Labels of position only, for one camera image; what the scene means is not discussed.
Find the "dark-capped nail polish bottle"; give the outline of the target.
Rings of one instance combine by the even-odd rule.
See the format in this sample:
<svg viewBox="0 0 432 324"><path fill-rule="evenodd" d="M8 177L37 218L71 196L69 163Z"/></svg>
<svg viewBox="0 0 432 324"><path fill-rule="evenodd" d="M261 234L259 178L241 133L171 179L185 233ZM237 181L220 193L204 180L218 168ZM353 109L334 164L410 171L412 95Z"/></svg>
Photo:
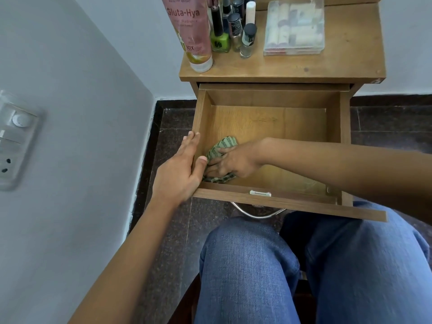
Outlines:
<svg viewBox="0 0 432 324"><path fill-rule="evenodd" d="M241 49L241 34L243 28L241 25L241 16L239 13L234 12L228 16L229 34L231 40L231 49L238 53Z"/></svg>

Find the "clear plastic lipstick box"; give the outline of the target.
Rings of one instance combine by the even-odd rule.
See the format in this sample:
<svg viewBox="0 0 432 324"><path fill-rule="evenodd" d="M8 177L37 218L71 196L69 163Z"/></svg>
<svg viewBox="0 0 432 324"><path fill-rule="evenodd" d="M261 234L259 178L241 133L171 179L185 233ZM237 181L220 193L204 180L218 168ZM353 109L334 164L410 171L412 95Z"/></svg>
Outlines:
<svg viewBox="0 0 432 324"><path fill-rule="evenodd" d="M264 56L314 55L325 48L324 0L272 0Z"/></svg>

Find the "wooden drawer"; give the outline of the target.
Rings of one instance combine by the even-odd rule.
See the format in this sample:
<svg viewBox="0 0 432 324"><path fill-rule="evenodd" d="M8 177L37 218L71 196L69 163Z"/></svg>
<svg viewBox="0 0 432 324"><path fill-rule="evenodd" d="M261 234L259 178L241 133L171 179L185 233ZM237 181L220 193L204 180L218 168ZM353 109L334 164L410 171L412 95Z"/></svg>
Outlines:
<svg viewBox="0 0 432 324"><path fill-rule="evenodd" d="M196 157L220 140L265 137L350 144L348 88L341 85L201 84L193 131L201 134ZM271 192L271 197L250 195ZM266 165L247 178L202 182L194 197L386 222L385 211L357 208L346 192Z"/></svg>

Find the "person's right forearm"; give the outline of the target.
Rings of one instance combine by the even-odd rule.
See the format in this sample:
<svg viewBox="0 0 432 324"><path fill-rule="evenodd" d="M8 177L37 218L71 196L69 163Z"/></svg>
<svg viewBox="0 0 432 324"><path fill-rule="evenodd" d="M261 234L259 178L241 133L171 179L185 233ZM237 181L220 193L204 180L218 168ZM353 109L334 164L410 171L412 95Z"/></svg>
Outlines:
<svg viewBox="0 0 432 324"><path fill-rule="evenodd" d="M432 155L372 146L264 138L257 161L398 210L432 226Z"/></svg>

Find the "wooden bedside table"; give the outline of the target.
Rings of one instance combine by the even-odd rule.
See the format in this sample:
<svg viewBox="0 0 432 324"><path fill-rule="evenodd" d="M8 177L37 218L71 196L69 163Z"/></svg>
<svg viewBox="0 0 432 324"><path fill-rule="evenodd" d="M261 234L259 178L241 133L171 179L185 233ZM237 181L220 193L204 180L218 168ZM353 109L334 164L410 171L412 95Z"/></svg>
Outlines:
<svg viewBox="0 0 432 324"><path fill-rule="evenodd" d="M349 84L354 95L364 84L386 78L379 2L381 0L324 0L325 47L320 54L264 56L268 3L256 0L258 32L253 53L214 53L213 66L194 71L183 56L179 78L197 95L199 83L331 83Z"/></svg>

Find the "green checkered cloth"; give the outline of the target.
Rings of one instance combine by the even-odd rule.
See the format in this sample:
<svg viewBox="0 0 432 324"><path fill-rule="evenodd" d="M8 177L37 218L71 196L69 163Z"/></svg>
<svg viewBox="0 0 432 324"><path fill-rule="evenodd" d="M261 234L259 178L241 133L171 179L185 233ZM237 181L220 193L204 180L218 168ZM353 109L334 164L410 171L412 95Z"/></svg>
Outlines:
<svg viewBox="0 0 432 324"><path fill-rule="evenodd" d="M230 148L236 145L237 145L237 140L235 137L233 136L224 137L208 151L207 153L208 162L213 160L214 158L221 157L223 155L221 152L218 151L220 148ZM236 175L233 173L228 173L221 178L211 178L211 177L203 176L202 182L224 184L235 178Z"/></svg>

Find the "pink lotion tube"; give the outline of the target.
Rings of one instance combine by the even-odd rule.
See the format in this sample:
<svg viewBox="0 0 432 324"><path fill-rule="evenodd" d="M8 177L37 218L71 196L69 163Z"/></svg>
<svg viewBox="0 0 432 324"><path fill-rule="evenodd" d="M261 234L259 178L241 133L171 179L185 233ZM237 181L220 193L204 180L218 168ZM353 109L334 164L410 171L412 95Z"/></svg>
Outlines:
<svg viewBox="0 0 432 324"><path fill-rule="evenodd" d="M203 73L213 65L206 0L162 0L191 68Z"/></svg>

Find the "clear nail polish bottle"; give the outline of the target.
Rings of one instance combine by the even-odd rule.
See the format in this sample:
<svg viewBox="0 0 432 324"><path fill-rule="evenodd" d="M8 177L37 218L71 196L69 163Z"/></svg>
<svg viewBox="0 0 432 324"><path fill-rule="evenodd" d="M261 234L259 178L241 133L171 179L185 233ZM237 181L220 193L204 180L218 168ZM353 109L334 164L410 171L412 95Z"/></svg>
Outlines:
<svg viewBox="0 0 432 324"><path fill-rule="evenodd" d="M240 57L248 59L253 51L253 46L256 38L257 27L254 23L247 23L241 37Z"/></svg>

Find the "person's leg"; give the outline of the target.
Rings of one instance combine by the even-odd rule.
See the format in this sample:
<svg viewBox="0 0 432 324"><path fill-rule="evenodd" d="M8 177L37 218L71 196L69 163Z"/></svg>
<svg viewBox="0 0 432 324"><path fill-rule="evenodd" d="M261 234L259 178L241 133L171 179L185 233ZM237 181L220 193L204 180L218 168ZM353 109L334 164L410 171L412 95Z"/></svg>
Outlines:
<svg viewBox="0 0 432 324"><path fill-rule="evenodd" d="M289 213L280 231L304 266L317 324L432 324L429 244L390 208L387 222Z"/></svg>
<svg viewBox="0 0 432 324"><path fill-rule="evenodd" d="M300 324L297 257L269 225L225 220L203 245L194 324Z"/></svg>

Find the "white wall switch panel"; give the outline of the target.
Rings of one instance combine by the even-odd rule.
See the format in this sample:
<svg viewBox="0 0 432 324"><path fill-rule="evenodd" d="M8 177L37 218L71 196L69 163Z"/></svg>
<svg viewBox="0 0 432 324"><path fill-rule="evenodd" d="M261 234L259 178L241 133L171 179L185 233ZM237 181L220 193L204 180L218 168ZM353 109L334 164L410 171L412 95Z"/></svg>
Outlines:
<svg viewBox="0 0 432 324"><path fill-rule="evenodd" d="M19 184L43 119L40 107L0 90L0 191Z"/></svg>

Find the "person's right hand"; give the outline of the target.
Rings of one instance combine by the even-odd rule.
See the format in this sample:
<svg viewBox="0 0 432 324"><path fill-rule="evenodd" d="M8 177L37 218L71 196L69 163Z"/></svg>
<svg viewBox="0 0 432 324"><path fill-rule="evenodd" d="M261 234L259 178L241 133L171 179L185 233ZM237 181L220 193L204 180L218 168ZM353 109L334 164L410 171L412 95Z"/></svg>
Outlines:
<svg viewBox="0 0 432 324"><path fill-rule="evenodd" d="M238 177L245 178L266 165L266 153L271 138L246 142L230 152L224 159L229 171L236 171Z"/></svg>

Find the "person's left forearm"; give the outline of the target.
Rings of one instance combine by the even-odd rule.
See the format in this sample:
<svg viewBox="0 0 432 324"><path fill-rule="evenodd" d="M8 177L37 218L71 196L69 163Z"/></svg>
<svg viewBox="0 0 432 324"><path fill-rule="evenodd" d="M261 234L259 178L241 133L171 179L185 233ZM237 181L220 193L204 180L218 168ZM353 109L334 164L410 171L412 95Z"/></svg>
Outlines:
<svg viewBox="0 0 432 324"><path fill-rule="evenodd" d="M167 228L182 202L179 198L152 196L141 218L68 324L130 324Z"/></svg>

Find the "person's left leg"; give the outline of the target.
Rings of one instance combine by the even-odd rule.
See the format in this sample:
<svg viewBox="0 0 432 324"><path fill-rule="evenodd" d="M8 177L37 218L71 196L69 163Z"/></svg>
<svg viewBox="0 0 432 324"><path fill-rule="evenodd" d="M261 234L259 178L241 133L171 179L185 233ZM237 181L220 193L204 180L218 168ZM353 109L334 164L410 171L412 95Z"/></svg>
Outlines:
<svg viewBox="0 0 432 324"><path fill-rule="evenodd" d="M297 257L269 225L225 220L203 245L194 324L300 324Z"/></svg>

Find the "green nail polish bottle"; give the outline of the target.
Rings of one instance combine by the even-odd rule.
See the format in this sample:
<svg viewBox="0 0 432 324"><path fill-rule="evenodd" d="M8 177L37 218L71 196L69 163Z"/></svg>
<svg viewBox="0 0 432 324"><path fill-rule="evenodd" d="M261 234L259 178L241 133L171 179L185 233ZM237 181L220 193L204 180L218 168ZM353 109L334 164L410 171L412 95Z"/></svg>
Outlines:
<svg viewBox="0 0 432 324"><path fill-rule="evenodd" d="M223 20L219 6L211 6L213 30L210 33L212 50L218 53L228 53L231 48L230 36L224 31Z"/></svg>

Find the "person's right leg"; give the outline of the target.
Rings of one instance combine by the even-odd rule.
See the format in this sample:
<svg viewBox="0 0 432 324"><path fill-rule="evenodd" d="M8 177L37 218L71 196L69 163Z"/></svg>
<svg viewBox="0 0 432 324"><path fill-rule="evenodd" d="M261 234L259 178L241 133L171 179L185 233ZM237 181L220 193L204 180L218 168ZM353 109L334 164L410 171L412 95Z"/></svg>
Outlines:
<svg viewBox="0 0 432 324"><path fill-rule="evenodd" d="M429 244L390 208L387 222L289 213L280 231L304 266L317 324L432 324Z"/></svg>

